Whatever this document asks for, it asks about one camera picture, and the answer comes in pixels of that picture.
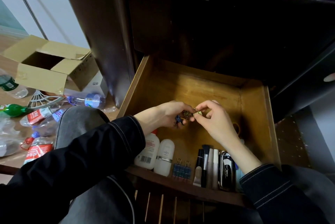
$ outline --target hand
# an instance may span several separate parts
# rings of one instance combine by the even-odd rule
[[[212,138],[224,147],[229,141],[239,140],[228,113],[217,101],[204,101],[196,107],[196,110],[206,111],[208,108],[211,111],[206,115],[206,118],[200,114],[194,114],[194,117]]]
[[[170,101],[163,103],[156,107],[148,108],[134,117],[140,123],[144,135],[148,135],[153,130],[159,127],[174,127],[175,117],[177,115],[182,115],[183,111],[189,111],[194,113],[193,108],[190,105],[187,105],[181,101]]]
[[[228,113],[217,101],[204,101],[196,107],[196,110],[205,111],[208,108],[211,111],[206,118],[200,114],[194,114],[194,118],[229,152],[242,172],[247,174],[261,166],[262,163],[257,157],[241,143]]]

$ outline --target brush handle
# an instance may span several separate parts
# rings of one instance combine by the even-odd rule
[[[207,170],[203,169],[201,172],[201,187],[206,188],[207,184]]]

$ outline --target open drawer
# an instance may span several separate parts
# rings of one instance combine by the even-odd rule
[[[146,56],[136,72],[118,117],[134,115],[171,100],[183,101],[195,107],[207,99],[217,100],[227,110],[232,122],[241,127],[240,138],[262,162],[280,166],[268,88],[258,80],[212,73]],[[157,137],[174,142],[173,164],[177,158],[181,158],[183,164],[185,160],[190,162],[191,181],[198,149],[203,144],[224,150],[197,122],[188,123],[180,130],[159,128]],[[245,196],[236,192],[214,191],[175,181],[171,178],[172,168],[173,165],[168,177],[137,166],[131,166],[127,171],[198,199],[248,205]]]

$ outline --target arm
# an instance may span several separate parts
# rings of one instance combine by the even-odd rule
[[[7,185],[0,185],[0,220],[24,221],[35,209],[31,219],[59,223],[71,200],[127,168],[144,149],[144,136],[160,126],[173,126],[184,109],[192,110],[182,102],[170,102],[116,119],[23,165]]]
[[[262,163],[240,142],[228,113],[216,101],[198,110],[211,111],[195,119],[219,142],[246,174],[240,184],[264,223],[328,223],[323,212],[274,165]]]

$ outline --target black sleeve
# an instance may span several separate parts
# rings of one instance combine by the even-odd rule
[[[144,148],[142,128],[133,116],[90,130],[23,165],[7,185],[0,185],[0,220],[58,223],[72,199],[127,168]]]
[[[240,179],[241,187],[267,223],[328,223],[323,212],[273,164]]]

